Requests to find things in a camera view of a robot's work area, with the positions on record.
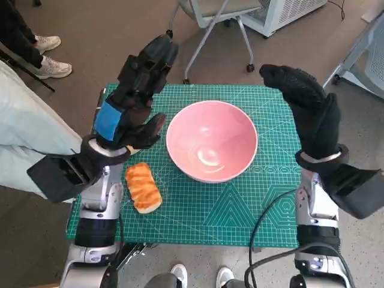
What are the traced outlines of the black knitted gloved right hand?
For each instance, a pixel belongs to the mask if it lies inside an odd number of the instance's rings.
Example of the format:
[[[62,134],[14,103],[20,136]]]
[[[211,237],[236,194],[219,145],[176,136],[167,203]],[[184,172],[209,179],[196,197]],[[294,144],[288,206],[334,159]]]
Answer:
[[[299,68],[264,64],[259,73],[265,86],[279,90],[290,106],[304,154],[317,161],[338,154],[337,96]]]

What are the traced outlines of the bare black left hand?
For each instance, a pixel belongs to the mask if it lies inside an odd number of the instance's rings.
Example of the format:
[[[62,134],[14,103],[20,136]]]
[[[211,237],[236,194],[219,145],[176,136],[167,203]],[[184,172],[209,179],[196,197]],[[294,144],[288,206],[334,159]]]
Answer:
[[[165,87],[177,54],[178,45],[162,34],[138,55],[128,56],[116,89],[102,103],[94,123],[99,145],[111,150],[124,146],[148,149],[159,140],[166,116],[158,113],[149,118],[153,96]]]

